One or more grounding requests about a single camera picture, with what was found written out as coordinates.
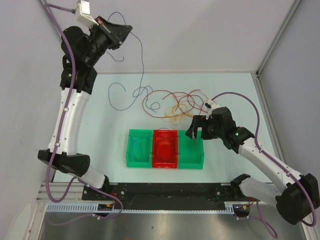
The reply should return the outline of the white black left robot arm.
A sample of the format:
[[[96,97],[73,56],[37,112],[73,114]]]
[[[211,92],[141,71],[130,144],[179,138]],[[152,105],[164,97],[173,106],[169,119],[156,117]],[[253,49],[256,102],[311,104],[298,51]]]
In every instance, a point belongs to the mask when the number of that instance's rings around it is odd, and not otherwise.
[[[93,194],[105,200],[111,193],[109,179],[92,167],[88,155],[78,152],[78,136],[98,75],[95,64],[107,50],[118,49],[133,28],[109,22],[101,16],[88,28],[89,34],[78,26],[70,26],[61,34],[64,55],[58,119],[47,149],[39,150],[37,157],[50,168],[93,186]]]

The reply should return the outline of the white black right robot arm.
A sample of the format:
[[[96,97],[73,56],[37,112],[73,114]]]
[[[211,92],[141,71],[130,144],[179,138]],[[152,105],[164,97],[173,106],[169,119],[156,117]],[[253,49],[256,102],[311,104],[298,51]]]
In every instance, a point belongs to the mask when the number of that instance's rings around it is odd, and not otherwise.
[[[317,179],[310,173],[302,173],[272,156],[261,145],[252,132],[239,127],[227,107],[211,108],[208,115],[194,115],[186,136],[196,139],[201,129],[203,140],[220,139],[223,145],[253,163],[271,183],[256,180],[242,174],[231,183],[231,196],[242,201],[253,197],[275,207],[284,220],[292,225],[302,222],[320,206]]]

